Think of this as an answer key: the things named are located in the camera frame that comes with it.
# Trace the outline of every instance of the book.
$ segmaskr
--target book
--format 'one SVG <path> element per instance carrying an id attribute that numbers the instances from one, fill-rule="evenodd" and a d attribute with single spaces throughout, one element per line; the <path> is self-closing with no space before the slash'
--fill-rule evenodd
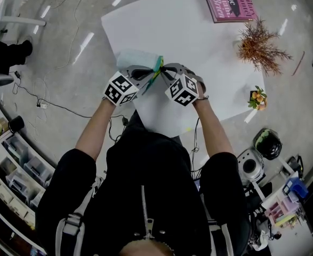
<path id="1" fill-rule="evenodd" d="M 215 23 L 257 19 L 252 0 L 207 0 L 207 3 Z"/>

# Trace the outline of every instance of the gray floor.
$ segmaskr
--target gray floor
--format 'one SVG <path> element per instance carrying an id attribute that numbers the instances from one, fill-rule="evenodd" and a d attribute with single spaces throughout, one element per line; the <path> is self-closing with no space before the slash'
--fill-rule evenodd
<path id="1" fill-rule="evenodd" d="M 56 9 L 50 9 L 45 16 L 47 25 L 33 34 L 34 26 L 25 26 L 20 38 L 31 35 L 34 52 L 27 65 L 18 67 L 22 74 L 22 85 L 39 96 L 82 115 L 92 115 L 102 98 L 102 90 L 109 77 L 116 71 L 115 58 L 101 25 L 101 16 L 114 10 L 114 0 L 82 0 L 76 11 L 79 31 L 72 45 L 70 62 L 68 54 L 71 41 L 77 30 L 74 11 L 79 0 L 67 0 Z M 123 6 L 137 0 L 122 0 Z M 279 48 L 293 56 L 292 61 L 282 63 L 282 76 L 264 77 L 269 105 L 246 124 L 248 113 L 222 122 L 236 155 L 248 148 L 253 137 L 264 127 L 279 133 L 283 143 L 283 158 L 300 154 L 305 173 L 313 165 L 313 13 L 305 0 L 253 0 L 260 17 L 265 19 L 270 30 L 281 30 L 283 35 L 276 40 Z M 39 17 L 46 6 L 55 6 L 55 0 L 24 0 L 21 8 L 23 17 Z M 84 39 L 89 44 L 81 51 Z M 301 56 L 301 66 L 292 76 Z M 74 147 L 88 119 L 73 115 L 63 109 L 49 106 L 46 110 L 36 108 L 36 99 L 20 89 L 12 94 L 12 85 L 0 87 L 5 109 L 14 116 L 21 115 L 25 122 L 25 134 L 50 159 L 58 162 L 60 157 Z M 132 104 L 119 107 L 115 115 L 130 117 Z M 120 119 L 113 119 L 113 136 L 121 133 Z M 181 136 L 184 146 L 193 148 L 194 132 Z M 106 150 L 113 145 L 108 138 L 97 160 L 98 175 L 106 168 Z M 195 164 L 199 167 L 207 155 L 202 131 L 198 130 L 200 151 Z M 277 161 L 266 162 L 268 177 L 277 173 Z"/>

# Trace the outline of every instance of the zipper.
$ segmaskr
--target zipper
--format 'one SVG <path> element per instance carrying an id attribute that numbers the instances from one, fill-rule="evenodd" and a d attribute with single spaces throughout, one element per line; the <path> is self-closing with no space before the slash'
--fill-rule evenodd
<path id="1" fill-rule="evenodd" d="M 152 232 L 153 232 L 154 219 L 148 218 L 144 185 L 141 186 L 141 192 L 142 192 L 143 217 L 145 219 L 145 228 L 146 228 L 145 239 L 151 239 L 153 238 Z"/>

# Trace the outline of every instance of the black helmet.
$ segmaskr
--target black helmet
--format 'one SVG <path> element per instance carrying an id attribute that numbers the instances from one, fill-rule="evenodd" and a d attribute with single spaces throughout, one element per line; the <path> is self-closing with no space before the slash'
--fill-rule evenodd
<path id="1" fill-rule="evenodd" d="M 277 158 L 282 150 L 277 133 L 271 129 L 262 129 L 253 139 L 253 146 L 266 159 L 273 160 Z"/>

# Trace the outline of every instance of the black t-shirt sleeve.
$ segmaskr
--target black t-shirt sleeve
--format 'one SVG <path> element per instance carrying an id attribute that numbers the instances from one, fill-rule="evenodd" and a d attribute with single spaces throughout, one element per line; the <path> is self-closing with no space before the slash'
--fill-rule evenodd
<path id="1" fill-rule="evenodd" d="M 67 152 L 59 161 L 36 212 L 38 237 L 49 255 L 55 252 L 59 221 L 80 206 L 95 177 L 95 161 L 80 150 Z"/>
<path id="2" fill-rule="evenodd" d="M 227 224 L 234 253 L 241 255 L 249 238 L 250 222 L 236 156 L 212 156 L 202 169 L 200 188 L 210 216 L 219 225 Z"/>

